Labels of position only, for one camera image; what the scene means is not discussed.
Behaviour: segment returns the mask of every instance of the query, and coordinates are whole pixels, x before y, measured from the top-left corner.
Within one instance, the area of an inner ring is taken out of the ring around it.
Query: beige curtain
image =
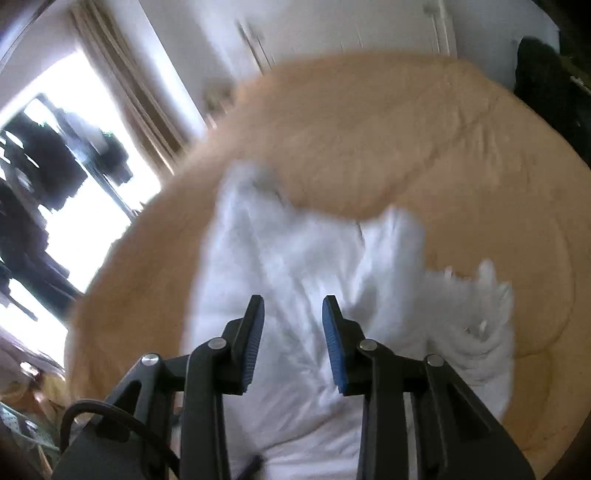
[[[117,103],[129,134],[154,173],[166,181],[178,167],[185,140],[150,93],[104,7],[83,0],[70,11],[82,48]]]

